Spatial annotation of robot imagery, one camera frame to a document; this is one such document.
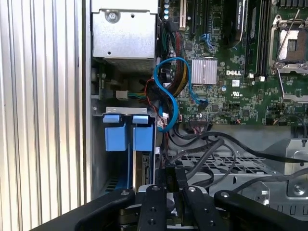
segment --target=silver heatsink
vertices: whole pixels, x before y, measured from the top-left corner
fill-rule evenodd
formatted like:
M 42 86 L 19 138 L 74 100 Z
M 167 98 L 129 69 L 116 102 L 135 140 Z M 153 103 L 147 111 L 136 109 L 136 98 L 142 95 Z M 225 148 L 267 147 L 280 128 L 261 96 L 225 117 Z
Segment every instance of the silver heatsink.
M 217 84 L 217 59 L 193 59 L 192 84 Z
M 93 56 L 121 72 L 151 73 L 156 45 L 157 0 L 92 1 Z

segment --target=yellow wire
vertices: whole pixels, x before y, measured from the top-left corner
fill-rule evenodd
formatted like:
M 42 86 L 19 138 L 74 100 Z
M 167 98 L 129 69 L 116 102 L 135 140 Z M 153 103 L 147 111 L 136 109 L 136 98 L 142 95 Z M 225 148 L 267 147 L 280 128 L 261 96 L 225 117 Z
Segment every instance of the yellow wire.
M 182 81 L 181 81 L 178 89 L 175 91 L 174 95 L 180 94 L 180 92 L 183 90 L 183 85 L 184 85 L 185 81 L 187 81 L 187 67 L 186 67 L 186 65 L 184 66 Z

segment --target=bolt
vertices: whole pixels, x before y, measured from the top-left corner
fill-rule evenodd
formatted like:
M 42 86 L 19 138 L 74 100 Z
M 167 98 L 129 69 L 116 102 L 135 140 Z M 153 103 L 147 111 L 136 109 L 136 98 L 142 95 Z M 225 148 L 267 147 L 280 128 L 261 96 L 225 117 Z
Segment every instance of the bolt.
M 283 22 L 280 22 L 280 23 L 279 23 L 279 27 L 286 27 L 286 26 L 287 26 L 286 23 L 283 23 Z
M 115 21 L 116 18 L 117 18 L 117 15 L 115 12 L 110 12 L 109 15 L 108 15 L 110 21 Z
M 283 68 L 283 64 L 282 64 L 282 63 L 276 63 L 276 67 L 277 67 L 278 69 L 281 69 L 281 68 Z
M 189 187 L 188 190 L 191 191 L 191 192 L 196 191 L 196 189 L 194 187 Z
M 301 64 L 301 68 L 307 69 L 307 64 Z
M 300 193 L 301 191 L 303 191 L 302 187 L 300 187 L 299 185 L 295 185 L 294 186 L 295 192 Z
M 153 186 L 153 187 L 152 187 L 152 190 L 154 190 L 154 191 L 159 191 L 159 190 L 160 190 L 160 188 L 159 188 L 159 187 L 157 187 L 157 186 Z
M 127 192 L 125 190 L 121 193 L 122 196 L 127 196 L 128 194 L 129 194 L 129 192 Z
M 225 198 L 227 198 L 227 197 L 230 196 L 229 193 L 227 193 L 227 192 L 222 192 L 220 195 L 223 196 L 223 197 L 225 197 Z

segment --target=dell logo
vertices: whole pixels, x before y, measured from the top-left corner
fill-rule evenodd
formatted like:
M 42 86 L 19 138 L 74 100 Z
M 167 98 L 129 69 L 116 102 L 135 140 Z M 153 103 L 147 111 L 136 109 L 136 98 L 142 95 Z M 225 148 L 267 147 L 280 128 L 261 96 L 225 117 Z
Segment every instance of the dell logo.
M 227 75 L 228 76 L 241 76 L 241 72 L 240 71 L 227 71 Z

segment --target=white connector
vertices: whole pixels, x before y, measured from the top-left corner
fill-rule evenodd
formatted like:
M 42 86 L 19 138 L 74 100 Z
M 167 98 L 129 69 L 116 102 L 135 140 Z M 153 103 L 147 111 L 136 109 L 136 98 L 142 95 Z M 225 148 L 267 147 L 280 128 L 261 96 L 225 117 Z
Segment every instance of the white connector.
M 180 30 L 186 28 L 186 0 L 180 0 Z

